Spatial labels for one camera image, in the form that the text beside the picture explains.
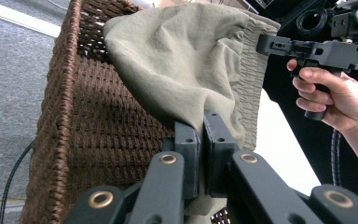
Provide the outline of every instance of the woven rattan texture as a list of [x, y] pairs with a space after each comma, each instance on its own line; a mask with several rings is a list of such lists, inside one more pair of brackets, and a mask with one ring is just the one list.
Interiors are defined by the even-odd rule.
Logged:
[[[134, 100], [105, 51], [103, 24], [138, 10], [124, 0], [71, 2], [49, 65], [21, 223], [62, 223], [86, 190], [138, 182], [162, 138], [173, 136]], [[213, 223], [227, 223], [225, 210]]]

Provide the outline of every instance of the black plastic bracket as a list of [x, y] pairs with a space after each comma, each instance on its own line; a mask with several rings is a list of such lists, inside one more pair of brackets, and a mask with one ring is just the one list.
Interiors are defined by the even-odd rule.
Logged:
[[175, 137], [164, 138], [163, 151], [175, 151], [185, 158], [184, 199], [199, 196], [199, 163], [201, 142], [196, 130], [181, 122], [175, 122]]
[[185, 160], [176, 152], [156, 154], [129, 219], [129, 224], [184, 222]]
[[324, 223], [358, 223], [358, 196], [334, 185], [312, 189], [310, 206]]
[[214, 198], [226, 198], [228, 166], [239, 148], [222, 118], [209, 110], [204, 113], [203, 144], [206, 192]]
[[322, 223], [259, 155], [232, 155], [227, 208], [232, 223]]
[[260, 35], [256, 46], [259, 53], [292, 56], [313, 60], [319, 66], [334, 67], [341, 70], [358, 70], [358, 45], [338, 41], [291, 40], [290, 38]]
[[122, 224], [132, 210], [141, 186], [142, 181], [125, 190], [113, 186], [92, 188], [78, 199], [63, 223]]

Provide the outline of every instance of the black mount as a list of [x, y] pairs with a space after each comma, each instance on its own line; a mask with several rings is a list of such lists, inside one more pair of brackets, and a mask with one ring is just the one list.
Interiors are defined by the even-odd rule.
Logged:
[[90, 189], [65, 224], [182, 224], [184, 201], [198, 196], [200, 153], [207, 170], [206, 192], [227, 198], [230, 223], [358, 223], [358, 196], [322, 185], [308, 197], [290, 189], [251, 150], [239, 150], [220, 116], [205, 111], [203, 142], [191, 127], [176, 122], [145, 179], [128, 189]]

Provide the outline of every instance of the gray floor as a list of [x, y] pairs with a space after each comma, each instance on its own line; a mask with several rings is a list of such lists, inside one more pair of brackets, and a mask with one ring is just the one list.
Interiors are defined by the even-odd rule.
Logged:
[[[65, 13], [47, 1], [0, 0], [0, 5], [57, 25]], [[17, 158], [35, 137], [53, 43], [51, 36], [0, 20], [0, 198]], [[14, 176], [9, 197], [25, 197], [29, 156]], [[18, 223], [22, 205], [8, 203], [5, 223]]]

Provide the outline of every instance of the human hand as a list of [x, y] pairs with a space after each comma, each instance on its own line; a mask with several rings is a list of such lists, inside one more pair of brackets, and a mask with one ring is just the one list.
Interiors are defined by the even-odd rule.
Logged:
[[[296, 60], [287, 63], [287, 69], [293, 71], [297, 66]], [[308, 111], [323, 112], [326, 110], [323, 122], [342, 133], [358, 129], [358, 82], [341, 73], [336, 77], [318, 67], [305, 67], [299, 72], [300, 76], [293, 79], [293, 85], [301, 96], [297, 105]], [[316, 90], [315, 84], [325, 85], [330, 92]]]

